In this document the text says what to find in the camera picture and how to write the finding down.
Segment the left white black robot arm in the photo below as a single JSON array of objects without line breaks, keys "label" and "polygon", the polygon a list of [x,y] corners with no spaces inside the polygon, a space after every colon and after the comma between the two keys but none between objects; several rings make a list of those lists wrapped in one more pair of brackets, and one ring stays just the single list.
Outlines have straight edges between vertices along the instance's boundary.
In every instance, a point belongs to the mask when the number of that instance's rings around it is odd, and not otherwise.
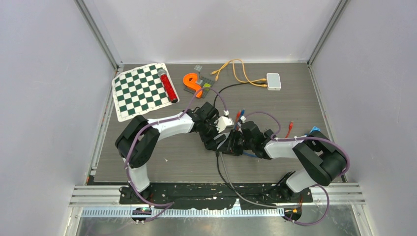
[{"label": "left white black robot arm", "polygon": [[147,162],[159,141],[178,134],[196,132],[200,135],[204,147],[215,151],[226,139],[223,131],[233,125],[228,111],[220,115],[208,102],[202,107],[186,109],[170,117],[134,117],[115,141],[128,177],[128,186],[119,189],[120,204],[144,204],[150,201]]}]

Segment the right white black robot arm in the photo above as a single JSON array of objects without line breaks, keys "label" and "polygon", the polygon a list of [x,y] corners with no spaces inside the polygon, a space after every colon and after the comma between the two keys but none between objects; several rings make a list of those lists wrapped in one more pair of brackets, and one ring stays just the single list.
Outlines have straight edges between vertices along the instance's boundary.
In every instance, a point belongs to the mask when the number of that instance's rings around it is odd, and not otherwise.
[{"label": "right white black robot arm", "polygon": [[278,182],[277,193],[288,202],[293,202],[306,188],[328,186],[349,166],[346,154],[320,131],[279,139],[271,130],[261,132],[254,122],[248,121],[240,129],[221,137],[216,153],[240,156],[250,150],[260,159],[298,159],[303,168]]}]

